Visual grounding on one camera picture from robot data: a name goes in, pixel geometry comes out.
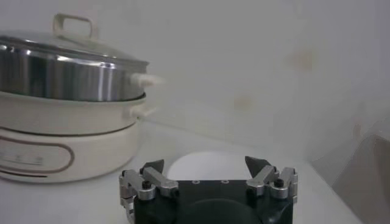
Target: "white wall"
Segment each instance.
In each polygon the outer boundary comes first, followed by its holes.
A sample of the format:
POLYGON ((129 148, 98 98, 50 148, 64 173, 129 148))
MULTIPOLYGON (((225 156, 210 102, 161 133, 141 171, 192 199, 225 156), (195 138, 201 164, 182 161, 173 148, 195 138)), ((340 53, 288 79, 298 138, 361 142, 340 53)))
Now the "white wall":
POLYGON ((0 0, 0 29, 57 12, 151 62, 150 120, 315 159, 388 112, 386 0, 0 0))

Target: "silver bracket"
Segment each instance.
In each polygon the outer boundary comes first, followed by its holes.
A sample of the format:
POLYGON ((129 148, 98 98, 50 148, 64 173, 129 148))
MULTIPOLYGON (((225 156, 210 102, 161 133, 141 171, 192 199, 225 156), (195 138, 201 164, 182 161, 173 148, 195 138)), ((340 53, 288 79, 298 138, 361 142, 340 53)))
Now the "silver bracket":
POLYGON ((121 205, 126 210, 126 216, 130 223, 135 223, 133 213, 133 201, 137 196, 142 201, 148 201, 155 198, 156 186, 145 182, 136 171, 126 170, 119 176, 119 193, 121 196, 121 205))
POLYGON ((276 168, 267 165, 254 178, 247 180, 246 184, 255 191, 256 196, 262 196, 268 182, 276 180, 278 176, 279 172, 276 168))
POLYGON ((179 183, 174 180, 167 179, 159 171, 153 167, 147 167, 143 170, 143 177, 156 185, 162 196, 175 198, 179 193, 179 183))
POLYGON ((298 196, 298 174, 294 168, 283 169, 279 178, 270 184, 271 196, 277 199, 285 199, 292 196, 294 203, 298 196))

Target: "table surface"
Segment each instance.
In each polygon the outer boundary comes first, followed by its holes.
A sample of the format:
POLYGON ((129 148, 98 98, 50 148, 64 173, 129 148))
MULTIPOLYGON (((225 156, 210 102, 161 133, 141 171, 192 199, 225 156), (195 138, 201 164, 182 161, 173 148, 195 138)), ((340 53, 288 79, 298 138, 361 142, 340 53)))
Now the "table surface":
POLYGON ((118 175, 122 169, 139 169, 146 161, 165 159, 166 173, 180 157, 206 150, 268 159, 279 169, 295 167, 299 173, 299 197, 294 207, 294 223, 361 223, 306 161, 284 158, 273 155, 270 150, 233 145, 149 122, 143 124, 142 133, 143 144, 130 163, 101 177, 61 184, 31 184, 0 179, 1 223, 125 224, 127 219, 119 205, 118 188, 118 175))

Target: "stainless steel pot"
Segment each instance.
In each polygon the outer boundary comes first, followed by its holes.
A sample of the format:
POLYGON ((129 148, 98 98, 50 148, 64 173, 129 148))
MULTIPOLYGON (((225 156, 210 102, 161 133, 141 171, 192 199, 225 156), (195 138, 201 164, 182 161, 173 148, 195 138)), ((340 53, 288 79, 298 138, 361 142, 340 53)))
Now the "stainless steel pot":
POLYGON ((137 74, 148 62, 112 49, 96 38, 89 19, 58 14, 54 34, 0 33, 0 91, 25 96, 90 102, 141 99, 137 74), (65 19, 90 24, 82 37, 63 29, 65 19))

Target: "white handle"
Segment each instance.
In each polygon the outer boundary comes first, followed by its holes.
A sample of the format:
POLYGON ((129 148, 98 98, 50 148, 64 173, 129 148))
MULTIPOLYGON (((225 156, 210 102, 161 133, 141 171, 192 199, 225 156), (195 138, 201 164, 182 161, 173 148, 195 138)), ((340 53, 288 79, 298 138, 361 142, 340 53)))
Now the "white handle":
POLYGON ((156 75, 149 74, 132 74, 130 76, 130 83, 136 83, 140 87, 148 87, 165 83, 165 80, 156 75))
POLYGON ((54 16, 53 19, 53 33, 57 37, 65 37, 69 39, 74 39, 74 40, 97 40, 97 35, 98 35, 98 28, 95 27, 92 23, 92 21, 88 18, 80 17, 80 16, 74 16, 74 15, 67 15, 67 14, 62 14, 58 13, 54 16), (64 30, 63 23, 65 19, 74 19, 74 20, 79 20, 86 22, 90 25, 90 33, 88 36, 82 36, 76 33, 71 33, 66 30, 64 30))
POLYGON ((158 110, 157 107, 145 108, 144 105, 137 105, 131 107, 130 115, 144 119, 145 117, 151 115, 157 110, 158 110))

